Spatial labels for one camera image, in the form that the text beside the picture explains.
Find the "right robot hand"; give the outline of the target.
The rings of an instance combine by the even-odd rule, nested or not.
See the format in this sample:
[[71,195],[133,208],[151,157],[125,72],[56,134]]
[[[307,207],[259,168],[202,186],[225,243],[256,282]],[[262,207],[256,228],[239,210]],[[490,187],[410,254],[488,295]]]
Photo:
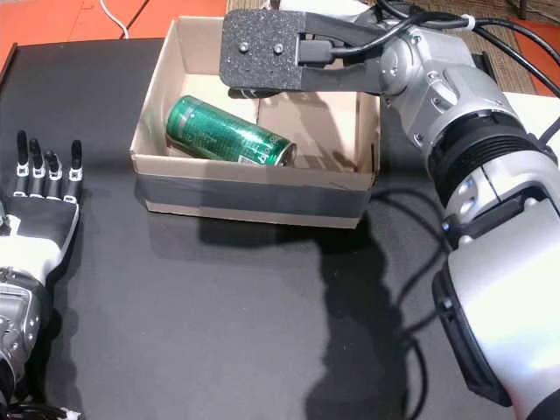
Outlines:
[[227,95],[232,99],[263,99],[274,95],[274,93],[262,91],[262,90],[253,90],[253,89],[237,89],[237,88],[230,88],[227,92]]

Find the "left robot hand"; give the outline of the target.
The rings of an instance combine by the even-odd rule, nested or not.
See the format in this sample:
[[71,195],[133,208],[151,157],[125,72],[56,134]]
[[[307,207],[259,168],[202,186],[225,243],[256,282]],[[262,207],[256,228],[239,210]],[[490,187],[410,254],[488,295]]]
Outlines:
[[1,267],[45,284],[65,259],[80,218],[81,141],[72,142],[65,169],[55,152],[20,130],[14,179],[1,200]]

